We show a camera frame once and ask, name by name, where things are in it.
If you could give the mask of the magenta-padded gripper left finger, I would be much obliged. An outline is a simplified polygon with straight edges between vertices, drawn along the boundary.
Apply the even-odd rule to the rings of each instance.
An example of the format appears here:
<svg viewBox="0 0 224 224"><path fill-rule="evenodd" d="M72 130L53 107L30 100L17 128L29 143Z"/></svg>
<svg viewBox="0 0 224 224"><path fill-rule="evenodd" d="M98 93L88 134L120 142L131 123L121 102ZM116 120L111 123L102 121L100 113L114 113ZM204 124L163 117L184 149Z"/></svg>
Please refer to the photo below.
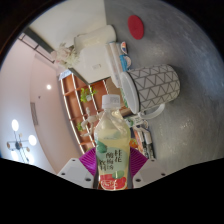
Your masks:
<svg viewBox="0 0 224 224"><path fill-rule="evenodd" d="M59 171L58 176L78 186L96 189L98 185L96 150L92 148L80 158L71 158Z"/></svg>

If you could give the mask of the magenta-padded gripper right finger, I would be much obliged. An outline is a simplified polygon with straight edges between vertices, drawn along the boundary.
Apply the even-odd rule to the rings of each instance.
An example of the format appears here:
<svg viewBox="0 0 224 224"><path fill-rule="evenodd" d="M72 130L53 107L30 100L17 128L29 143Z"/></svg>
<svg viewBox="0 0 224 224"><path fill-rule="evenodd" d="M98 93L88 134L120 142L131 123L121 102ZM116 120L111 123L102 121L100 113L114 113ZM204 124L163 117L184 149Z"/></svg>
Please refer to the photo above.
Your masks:
<svg viewBox="0 0 224 224"><path fill-rule="evenodd" d="M147 159L138 150L130 149L129 171L134 188L140 188L166 176L155 158Z"/></svg>

